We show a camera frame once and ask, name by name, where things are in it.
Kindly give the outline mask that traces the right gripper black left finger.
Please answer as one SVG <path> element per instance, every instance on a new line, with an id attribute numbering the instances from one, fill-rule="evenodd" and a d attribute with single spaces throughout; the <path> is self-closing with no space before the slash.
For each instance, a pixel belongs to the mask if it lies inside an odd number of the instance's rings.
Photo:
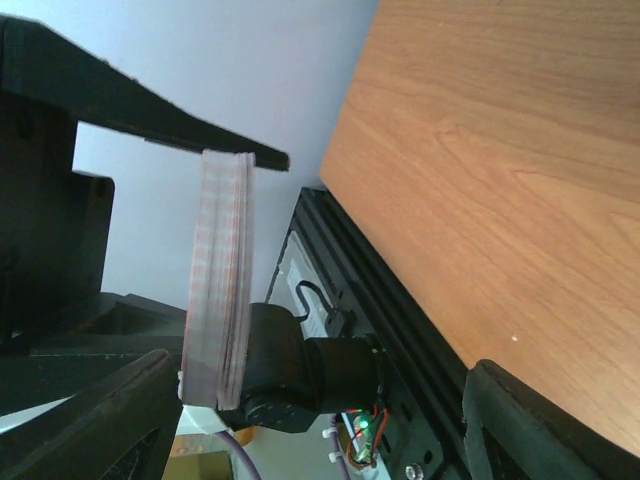
<path id="1" fill-rule="evenodd" d="M 154 350 L 1 436 L 4 479 L 159 479 L 182 403 Z"/>

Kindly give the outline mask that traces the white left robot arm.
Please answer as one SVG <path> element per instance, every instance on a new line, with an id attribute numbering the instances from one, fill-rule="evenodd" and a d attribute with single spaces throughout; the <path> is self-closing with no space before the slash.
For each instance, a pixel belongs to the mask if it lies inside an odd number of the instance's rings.
<path id="1" fill-rule="evenodd" d="M 112 179 L 73 160 L 80 124 L 194 152 L 203 166 L 188 308 L 101 288 Z M 167 351 L 185 413 L 218 430 L 306 431 L 369 408 L 384 387 L 369 338 L 307 338 L 289 310 L 249 299 L 253 174 L 288 155 L 190 115 L 48 27 L 1 20 L 1 411 L 72 397 L 111 357 Z"/>

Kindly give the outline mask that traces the pink-backed card deck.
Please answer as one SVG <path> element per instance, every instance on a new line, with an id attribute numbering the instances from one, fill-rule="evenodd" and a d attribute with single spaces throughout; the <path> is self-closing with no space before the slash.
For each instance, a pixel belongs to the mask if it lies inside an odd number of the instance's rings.
<path id="1" fill-rule="evenodd" d="M 251 323 L 255 155 L 203 155 L 182 352 L 181 399 L 239 407 Z"/>

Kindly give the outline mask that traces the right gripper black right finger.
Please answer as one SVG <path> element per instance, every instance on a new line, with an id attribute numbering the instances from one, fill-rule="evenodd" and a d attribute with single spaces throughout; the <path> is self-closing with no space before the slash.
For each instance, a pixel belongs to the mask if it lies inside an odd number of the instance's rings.
<path id="1" fill-rule="evenodd" d="M 639 458 L 605 439 L 490 360 L 463 393 L 474 479 L 637 479 Z"/>

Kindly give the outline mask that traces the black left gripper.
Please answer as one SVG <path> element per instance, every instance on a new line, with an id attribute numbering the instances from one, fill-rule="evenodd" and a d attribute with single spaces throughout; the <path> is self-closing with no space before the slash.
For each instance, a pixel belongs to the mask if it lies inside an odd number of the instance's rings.
<path id="1" fill-rule="evenodd" d="M 252 153 L 272 171 L 288 171 L 289 155 L 7 15 L 1 90 L 2 413 L 70 397 L 156 349 L 179 363 L 182 310 L 101 288 L 115 186 L 73 170 L 77 121 L 198 154 Z"/>

